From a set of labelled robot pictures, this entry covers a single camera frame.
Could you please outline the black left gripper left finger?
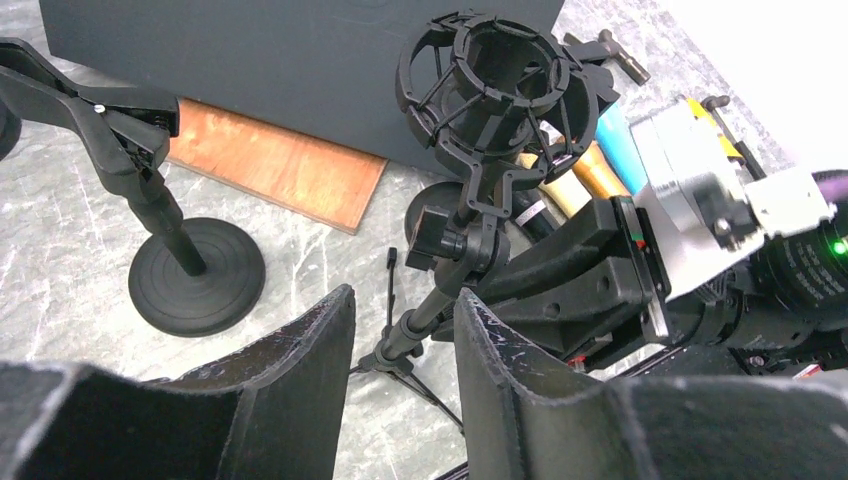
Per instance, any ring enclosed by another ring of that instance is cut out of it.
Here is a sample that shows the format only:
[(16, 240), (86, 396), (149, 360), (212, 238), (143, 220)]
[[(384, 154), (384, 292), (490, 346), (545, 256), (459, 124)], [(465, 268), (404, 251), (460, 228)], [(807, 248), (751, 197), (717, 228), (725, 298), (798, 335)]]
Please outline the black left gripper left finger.
[(340, 285), (298, 319), (175, 379), (1, 365), (5, 479), (329, 479), (355, 336)]

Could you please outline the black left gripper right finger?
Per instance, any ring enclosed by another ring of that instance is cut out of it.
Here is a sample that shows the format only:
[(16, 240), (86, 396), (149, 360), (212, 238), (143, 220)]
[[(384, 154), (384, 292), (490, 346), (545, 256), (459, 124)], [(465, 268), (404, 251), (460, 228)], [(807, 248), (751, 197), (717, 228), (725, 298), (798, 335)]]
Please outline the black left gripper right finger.
[(455, 304), (473, 479), (843, 479), (847, 394), (813, 381), (574, 371), (473, 292)]

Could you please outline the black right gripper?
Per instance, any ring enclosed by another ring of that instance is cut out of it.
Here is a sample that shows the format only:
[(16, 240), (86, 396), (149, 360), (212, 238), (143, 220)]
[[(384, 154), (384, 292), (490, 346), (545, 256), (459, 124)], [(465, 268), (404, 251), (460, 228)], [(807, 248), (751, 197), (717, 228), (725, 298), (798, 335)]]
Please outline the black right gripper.
[[(615, 256), (601, 250), (625, 228)], [(475, 290), (552, 355), (600, 370), (648, 344), (720, 345), (736, 327), (736, 256), (628, 197), (592, 200)]]

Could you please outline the cream beige microphone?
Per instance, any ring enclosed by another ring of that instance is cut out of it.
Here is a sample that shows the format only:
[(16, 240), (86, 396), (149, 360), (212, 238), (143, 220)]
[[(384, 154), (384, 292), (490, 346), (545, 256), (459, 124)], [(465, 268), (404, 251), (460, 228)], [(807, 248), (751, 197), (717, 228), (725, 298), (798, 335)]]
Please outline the cream beige microphone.
[(540, 184), (539, 189), (557, 205), (568, 219), (572, 218), (593, 199), (572, 170), (567, 170), (551, 183)]

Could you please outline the gold microphone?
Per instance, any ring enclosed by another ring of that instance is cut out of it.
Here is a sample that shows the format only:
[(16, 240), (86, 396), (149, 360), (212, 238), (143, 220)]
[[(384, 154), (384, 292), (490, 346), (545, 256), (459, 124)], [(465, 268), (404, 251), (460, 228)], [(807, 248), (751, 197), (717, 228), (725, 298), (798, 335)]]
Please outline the gold microphone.
[(614, 173), (597, 141), (577, 159), (571, 168), (588, 192), (599, 198), (629, 196), (630, 191)]

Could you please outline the blue microphone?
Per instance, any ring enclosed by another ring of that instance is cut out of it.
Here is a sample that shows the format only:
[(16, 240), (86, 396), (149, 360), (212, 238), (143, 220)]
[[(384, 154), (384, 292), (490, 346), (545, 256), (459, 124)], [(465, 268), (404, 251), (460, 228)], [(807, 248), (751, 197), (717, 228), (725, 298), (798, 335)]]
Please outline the blue microphone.
[(630, 124), (617, 104), (600, 115), (595, 138), (602, 153), (619, 180), (631, 194), (637, 194), (648, 183)]

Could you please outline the black desk mic stand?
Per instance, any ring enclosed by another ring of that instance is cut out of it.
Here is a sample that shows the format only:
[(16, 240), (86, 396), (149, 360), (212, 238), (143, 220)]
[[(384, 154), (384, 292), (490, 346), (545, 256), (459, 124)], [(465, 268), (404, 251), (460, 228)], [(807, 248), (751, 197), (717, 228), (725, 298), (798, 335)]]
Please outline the black desk mic stand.
[(103, 188), (123, 198), (150, 233), (133, 258), (128, 292), (152, 327), (179, 337), (222, 332), (252, 311), (266, 279), (253, 238), (221, 219), (185, 218), (159, 167), (178, 137), (173, 96), (141, 87), (78, 84), (31, 44), (1, 40), (1, 155), (23, 121), (81, 140)]

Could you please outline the black tripod mic stand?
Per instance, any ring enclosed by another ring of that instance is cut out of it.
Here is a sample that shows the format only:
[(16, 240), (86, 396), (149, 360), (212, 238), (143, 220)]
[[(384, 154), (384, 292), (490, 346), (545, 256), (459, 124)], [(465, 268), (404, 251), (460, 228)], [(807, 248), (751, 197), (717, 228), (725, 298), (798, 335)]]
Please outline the black tripod mic stand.
[(604, 64), (577, 60), (548, 33), (472, 10), (434, 18), (409, 40), (396, 70), (398, 106), (420, 144), (462, 183), (452, 219), (425, 207), (416, 234), (439, 218), (440, 227), (430, 228), (435, 243), (453, 227), (470, 246), (459, 258), (409, 247), (406, 265), (432, 271), (434, 288), (418, 307), (388, 320), (358, 372), (383, 373), (442, 406), (412, 361), (461, 289), (486, 285), (506, 265), (502, 227), (512, 194), (555, 181), (590, 146), (600, 115), (618, 99)]

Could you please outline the black microphone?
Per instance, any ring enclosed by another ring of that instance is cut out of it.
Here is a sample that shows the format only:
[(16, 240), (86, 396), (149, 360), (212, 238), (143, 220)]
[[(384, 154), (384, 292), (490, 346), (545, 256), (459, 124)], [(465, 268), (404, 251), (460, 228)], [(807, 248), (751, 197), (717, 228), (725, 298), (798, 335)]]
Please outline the black microphone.
[(560, 226), (536, 189), (512, 194), (511, 220), (533, 244), (549, 237)]

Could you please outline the black desk stand with clip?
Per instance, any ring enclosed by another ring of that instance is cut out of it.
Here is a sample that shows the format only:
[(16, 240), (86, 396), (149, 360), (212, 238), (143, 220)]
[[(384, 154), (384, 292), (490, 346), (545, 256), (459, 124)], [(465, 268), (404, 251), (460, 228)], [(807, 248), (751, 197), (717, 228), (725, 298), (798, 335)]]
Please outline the black desk stand with clip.
[(451, 220), (460, 206), (461, 194), (461, 183), (440, 182), (423, 189), (413, 198), (407, 208), (404, 219), (407, 245), (413, 251), (437, 256), (441, 255), (445, 258), (448, 256), (459, 258), (465, 254), (467, 248), (470, 246), (468, 236), (453, 227), (447, 227), (443, 231), (444, 236), (438, 243), (435, 243), (437, 232), (431, 232), (430, 228), (440, 227), (439, 218), (436, 218), (435, 223), (427, 220), (425, 222), (424, 232), (420, 236), (416, 234), (416, 228), (419, 225), (420, 216), (425, 207), (447, 211), (447, 220)]

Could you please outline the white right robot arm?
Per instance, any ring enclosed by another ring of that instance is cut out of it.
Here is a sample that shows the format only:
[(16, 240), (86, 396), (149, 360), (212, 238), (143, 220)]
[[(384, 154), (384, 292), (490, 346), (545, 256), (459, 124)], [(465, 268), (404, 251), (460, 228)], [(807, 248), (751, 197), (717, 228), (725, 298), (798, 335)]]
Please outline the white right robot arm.
[[(761, 249), (662, 307), (669, 351), (693, 345), (726, 352), (744, 371), (847, 365), (847, 174), (817, 172), (836, 202), (833, 219)], [(508, 326), (557, 358), (607, 368), (656, 342), (638, 265), (655, 249), (619, 249), (591, 262), (548, 261), (479, 294)]]

